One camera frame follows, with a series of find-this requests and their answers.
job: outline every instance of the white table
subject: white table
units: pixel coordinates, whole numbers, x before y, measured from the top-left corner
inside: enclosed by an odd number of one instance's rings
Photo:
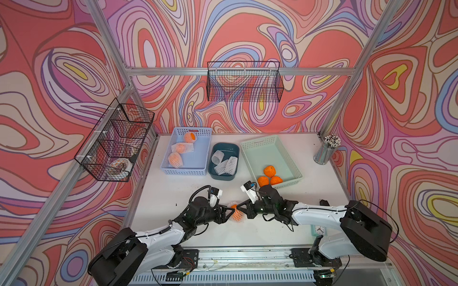
[[[210,148],[218,142],[240,143],[246,140],[263,137],[266,135],[212,135]],[[335,175],[330,163],[322,166],[313,161],[313,155],[318,150],[320,141],[316,134],[279,134],[280,140],[291,155],[299,170],[304,176],[298,184],[278,189],[280,195],[287,200],[297,200],[310,205],[318,205],[321,199],[327,200],[330,205],[345,205],[348,199]],[[133,231],[146,231],[167,224],[170,219],[176,218],[187,206],[191,194],[205,185],[223,190],[220,204],[226,205],[236,201],[238,203],[248,199],[242,193],[240,186],[251,180],[246,163],[240,152],[239,166],[232,181],[219,181],[204,176],[175,176],[165,175],[160,170],[170,136],[160,136],[156,152],[145,187],[141,194],[131,229]],[[206,190],[200,196],[207,196]],[[199,226],[197,232],[205,226]],[[315,237],[311,235],[311,227],[302,225],[294,227],[294,232],[278,222],[263,220],[261,215],[243,223],[229,220],[227,223],[217,225],[209,224],[207,231],[191,237],[182,243],[185,247],[205,246],[265,246],[265,245],[302,245],[312,244]]]

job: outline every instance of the white foam net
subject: white foam net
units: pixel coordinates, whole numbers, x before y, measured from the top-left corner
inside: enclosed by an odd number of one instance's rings
[[[235,170],[237,169],[238,158],[231,156],[227,161],[228,162],[224,168],[224,172],[232,176],[235,174]]]
[[[228,162],[228,160],[224,160],[220,164],[215,166],[215,171],[216,171],[216,174],[218,176],[222,175],[222,174],[224,174],[226,172],[226,164],[227,164],[227,162]]]
[[[169,163],[172,165],[174,168],[181,168],[183,167],[183,159],[181,159],[181,156],[178,154],[178,152],[172,152],[169,155]]]
[[[186,132],[185,135],[183,136],[183,140],[186,143],[194,143],[197,140],[197,136],[195,133]]]
[[[228,204],[228,207],[234,208],[235,212],[230,216],[230,219],[235,221],[235,222],[242,222],[245,219],[245,214],[241,212],[240,210],[236,209],[237,205],[239,203],[237,202],[231,202]]]
[[[212,156],[212,163],[215,165],[220,164],[223,161],[224,153],[221,150],[216,150]]]
[[[172,152],[178,152],[180,154],[193,152],[194,151],[194,144],[192,143],[176,143],[172,145]]]

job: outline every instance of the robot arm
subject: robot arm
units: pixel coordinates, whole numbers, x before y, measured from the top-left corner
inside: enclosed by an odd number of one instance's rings
[[[242,191],[249,200],[237,205],[248,219],[257,214],[274,214],[273,219],[286,225],[312,224],[340,230],[341,233],[323,237],[318,236],[313,247],[306,253],[310,266],[331,265],[336,257],[361,253],[376,260],[387,259],[391,226],[377,214],[357,201],[338,207],[315,206],[284,200],[278,191],[267,185],[256,190],[256,184],[247,182]],[[195,196],[208,189],[208,197]],[[187,273],[175,272],[174,277],[183,278],[194,269],[186,266],[189,259],[180,243],[196,234],[199,225],[214,221],[225,223],[234,209],[219,205],[222,191],[211,186],[198,189],[189,199],[188,206],[169,224],[148,232],[133,232],[122,229],[95,257],[87,267],[99,286],[126,286],[132,277],[152,268],[165,265],[174,269],[186,269]]]
[[[195,197],[208,189],[208,197]],[[132,277],[152,268],[166,265],[170,269],[186,269],[182,265],[184,250],[180,243],[195,235],[199,225],[214,221],[225,223],[235,209],[219,205],[222,190],[205,186],[189,199],[188,206],[169,224],[147,232],[122,229],[89,263],[88,274],[99,286],[125,286]],[[176,273],[181,277],[188,273]]]
[[[323,237],[318,236],[309,251],[309,259],[323,266],[330,259],[343,255],[359,254],[375,261],[386,261],[392,227],[376,213],[358,201],[337,207],[307,205],[284,200],[271,185],[256,191],[256,184],[247,182],[241,187],[249,200],[237,205],[248,219],[257,214],[264,217],[274,214],[275,219],[286,225],[319,225],[341,231]]]

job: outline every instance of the pen holder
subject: pen holder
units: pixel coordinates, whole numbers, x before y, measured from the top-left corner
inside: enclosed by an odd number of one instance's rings
[[[318,152],[313,156],[313,160],[320,165],[325,165],[334,152],[337,150],[337,147],[330,147],[327,143],[322,142],[321,147]]]

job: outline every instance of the pink wall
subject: pink wall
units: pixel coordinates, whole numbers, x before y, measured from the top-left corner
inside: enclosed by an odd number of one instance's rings
[[[406,1],[333,128],[349,194],[401,228],[406,285],[458,285],[457,44],[456,1]]]
[[[384,1],[111,1],[103,6],[128,66],[201,67],[277,59],[282,67],[353,67]],[[215,132],[317,132],[346,77],[285,76],[280,103],[206,100],[205,76],[138,76],[154,126]]]
[[[81,0],[0,0],[0,264],[124,84]],[[128,183],[84,173],[16,281],[87,285],[119,230],[151,147]]]

